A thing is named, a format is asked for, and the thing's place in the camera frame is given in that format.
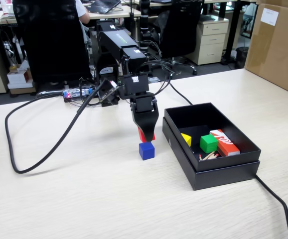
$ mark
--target blue cube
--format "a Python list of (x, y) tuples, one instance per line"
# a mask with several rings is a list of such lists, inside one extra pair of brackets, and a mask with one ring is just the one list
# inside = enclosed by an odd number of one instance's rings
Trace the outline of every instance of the blue cube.
[(140, 143), (140, 155), (143, 160), (155, 157), (155, 148), (151, 142)]

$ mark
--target person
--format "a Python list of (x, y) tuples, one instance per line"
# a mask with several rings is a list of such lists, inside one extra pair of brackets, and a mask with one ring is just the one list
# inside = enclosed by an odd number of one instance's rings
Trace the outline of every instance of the person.
[(90, 21), (90, 16), (88, 10), (83, 6), (81, 0), (75, 0), (76, 10), (78, 12), (79, 19), (82, 23), (88, 24)]

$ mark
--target orange box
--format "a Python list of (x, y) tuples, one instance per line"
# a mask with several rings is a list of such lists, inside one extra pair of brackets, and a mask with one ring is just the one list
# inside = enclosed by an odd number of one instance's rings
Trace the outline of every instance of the orange box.
[(221, 129), (211, 130), (209, 132), (218, 140), (217, 151), (221, 156), (232, 156), (240, 154), (239, 149), (233, 144), (233, 142), (223, 133)]

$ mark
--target laptop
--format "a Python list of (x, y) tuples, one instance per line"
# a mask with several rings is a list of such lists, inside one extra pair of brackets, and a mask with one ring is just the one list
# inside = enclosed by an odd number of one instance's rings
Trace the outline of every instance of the laptop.
[(121, 3), (121, 0), (96, 0), (87, 6), (87, 10), (90, 12), (96, 12), (100, 14), (106, 14)]

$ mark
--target yellow block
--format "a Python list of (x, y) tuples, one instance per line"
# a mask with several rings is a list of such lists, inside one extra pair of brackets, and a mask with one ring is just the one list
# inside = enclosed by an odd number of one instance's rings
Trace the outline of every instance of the yellow block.
[(183, 138), (185, 139), (186, 143), (188, 144), (188, 146), (190, 147), (192, 144), (192, 137), (189, 135), (186, 135), (184, 133), (181, 134), (183, 136)]

